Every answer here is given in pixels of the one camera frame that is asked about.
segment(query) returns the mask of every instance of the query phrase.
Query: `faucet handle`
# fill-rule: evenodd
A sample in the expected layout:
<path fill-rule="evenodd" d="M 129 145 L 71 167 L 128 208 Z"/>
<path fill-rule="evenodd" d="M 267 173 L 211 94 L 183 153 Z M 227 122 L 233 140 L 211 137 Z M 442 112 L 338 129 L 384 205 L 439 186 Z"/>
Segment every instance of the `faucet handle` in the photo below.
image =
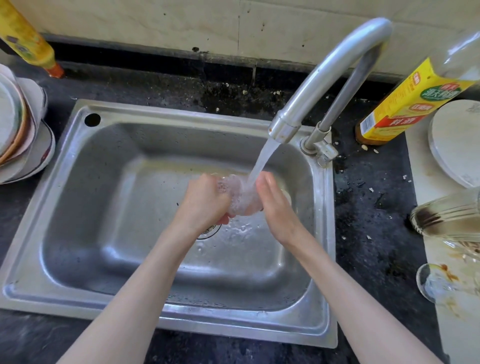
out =
<path fill-rule="evenodd" d="M 313 143 L 313 145 L 317 151 L 317 163 L 322 168 L 327 168 L 328 163 L 338 156 L 338 150 L 324 139 Z"/>

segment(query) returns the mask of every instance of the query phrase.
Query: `black round hole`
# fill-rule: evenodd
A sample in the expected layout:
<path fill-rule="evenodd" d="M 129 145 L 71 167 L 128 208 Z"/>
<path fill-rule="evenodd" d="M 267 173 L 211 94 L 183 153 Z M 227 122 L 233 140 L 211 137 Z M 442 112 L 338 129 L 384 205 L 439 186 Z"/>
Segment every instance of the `black round hole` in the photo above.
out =
<path fill-rule="evenodd" d="M 88 114 L 85 116 L 85 125 L 90 127 L 97 126 L 101 120 L 102 118 L 98 114 Z"/>

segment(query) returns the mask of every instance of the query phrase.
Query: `sink rim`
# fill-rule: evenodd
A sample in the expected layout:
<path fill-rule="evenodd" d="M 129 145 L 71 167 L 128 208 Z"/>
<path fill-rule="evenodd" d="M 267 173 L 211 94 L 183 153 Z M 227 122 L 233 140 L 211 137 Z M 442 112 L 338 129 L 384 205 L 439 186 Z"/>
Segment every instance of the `sink rim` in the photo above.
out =
<path fill-rule="evenodd" d="M 68 158 L 68 154 L 80 151 L 89 136 L 92 136 L 101 128 L 113 124 L 106 122 L 103 125 L 100 123 L 98 127 L 88 128 L 83 124 L 83 117 L 91 112 L 104 113 L 104 115 L 107 116 L 110 111 L 123 111 L 125 112 L 125 115 L 130 116 L 135 113 L 140 113 L 144 119 L 148 118 L 150 121 L 149 123 L 152 124 L 171 125 L 172 121 L 174 121 L 174 125 L 177 127 L 202 128 L 210 131 L 241 133 L 262 138 L 265 138 L 268 125 L 270 124 L 268 121 L 241 117 L 108 103 L 102 101 L 78 100 L 59 141 L 53 162 L 50 163 L 44 172 L 0 268 L 0 283 L 2 286 L 0 308 L 93 319 L 112 298 L 112 296 L 107 294 L 97 292 L 91 294 L 91 292 L 88 291 L 74 288 L 66 289 L 66 287 L 59 285 L 43 268 L 44 263 L 41 261 L 41 253 L 39 251 L 41 248 L 41 237 L 36 239 L 40 242 L 37 243 L 36 249 L 32 249 L 32 245 L 35 243 L 32 242 L 32 239 L 34 240 L 34 238 L 32 238 L 32 233 L 33 230 L 39 229 L 38 219 L 41 218 L 39 216 L 40 212 L 44 212 L 45 208 L 48 207 L 44 205 L 54 206 L 61 194 L 62 188 L 56 188 L 54 183 L 61 182 L 62 180 L 65 181 L 74 165 L 74 161 L 72 161 L 71 158 Z M 135 123 L 135 120 L 132 119 L 121 122 Z M 137 123 L 145 123 L 145 121 L 140 121 L 140 118 L 138 118 Z M 311 132 L 312 129 L 312 127 L 302 126 L 290 143 L 298 148 L 297 144 L 300 139 Z M 78 140 L 76 140 L 75 148 L 72 151 L 71 146 L 74 137 Z M 317 214 L 315 214 L 315 237 L 318 240 L 320 235 L 322 233 L 324 234 L 323 241 L 326 241 L 324 247 L 331 258 L 335 259 L 333 170 L 331 165 L 325 170 L 318 166 L 315 168 L 320 173 L 319 175 L 313 173 L 313 185 L 315 189 L 318 189 L 319 185 L 320 187 L 323 187 L 322 191 L 314 191 L 315 210 L 317 210 L 319 204 L 325 206 L 324 212 L 322 213 L 324 221 L 318 221 L 319 218 L 317 217 Z M 47 195 L 49 201 L 48 204 L 44 204 Z M 23 264 L 23 270 L 19 270 L 20 262 Z M 28 279 L 31 277 L 35 277 L 36 288 L 32 284 L 32 280 Z M 42 290 L 38 287 L 47 287 L 50 296 L 40 292 Z M 63 296 L 68 296 L 70 299 L 52 299 L 51 295 L 55 293 L 55 291 L 62 291 Z M 302 308 L 300 307 L 300 304 L 304 304 L 305 301 L 302 299 L 299 299 L 296 303 L 286 309 L 273 312 L 235 310 L 237 312 L 227 313 L 227 311 L 233 310 L 166 304 L 162 316 L 159 318 L 157 327 L 329 348 L 336 347 L 336 319 L 333 317 L 328 304 L 312 280 L 310 281 L 304 296 L 307 294 L 313 295 L 313 297 L 309 297 L 309 299 L 317 298 L 322 301 L 324 314 L 323 321 L 325 324 L 320 325 L 321 327 L 317 325 L 302 328 L 302 332 L 282 331 L 282 326 L 280 324 L 271 321 L 276 315 L 291 315 L 292 313 L 288 312 L 289 310 L 293 310 L 294 312 L 295 310 L 299 310 L 301 312 Z M 247 326 L 248 323 L 253 323 L 256 326 L 249 327 Z"/>

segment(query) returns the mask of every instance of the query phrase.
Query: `curved metal faucet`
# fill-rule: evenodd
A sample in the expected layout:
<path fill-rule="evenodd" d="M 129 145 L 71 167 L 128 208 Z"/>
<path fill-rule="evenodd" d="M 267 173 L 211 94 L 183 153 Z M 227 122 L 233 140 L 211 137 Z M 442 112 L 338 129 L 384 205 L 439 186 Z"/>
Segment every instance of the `curved metal faucet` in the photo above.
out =
<path fill-rule="evenodd" d="M 276 114 L 268 128 L 270 137 L 279 143 L 288 143 L 317 101 L 355 61 L 360 59 L 324 118 L 317 124 L 312 134 L 301 143 L 304 153 L 317 154 L 319 164 L 326 167 L 338 152 L 324 138 L 330 132 L 333 122 L 372 71 L 391 34 L 392 23 L 385 18 L 369 20 L 350 33 L 322 63 L 315 67 L 285 107 Z"/>

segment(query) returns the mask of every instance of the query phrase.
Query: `person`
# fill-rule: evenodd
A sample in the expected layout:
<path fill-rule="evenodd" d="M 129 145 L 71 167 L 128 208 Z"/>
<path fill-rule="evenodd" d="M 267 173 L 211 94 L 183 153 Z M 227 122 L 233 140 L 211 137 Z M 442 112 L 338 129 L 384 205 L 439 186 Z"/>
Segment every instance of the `person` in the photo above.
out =
<path fill-rule="evenodd" d="M 59 359 L 59 364 L 144 362 L 175 273 L 197 237 L 228 223 L 231 199 L 216 177 L 189 182 L 182 204 L 152 251 L 100 315 Z M 310 274 L 330 304 L 362 364 L 439 364 L 440 360 L 370 296 L 302 226 L 271 173 L 256 187 L 273 236 Z"/>

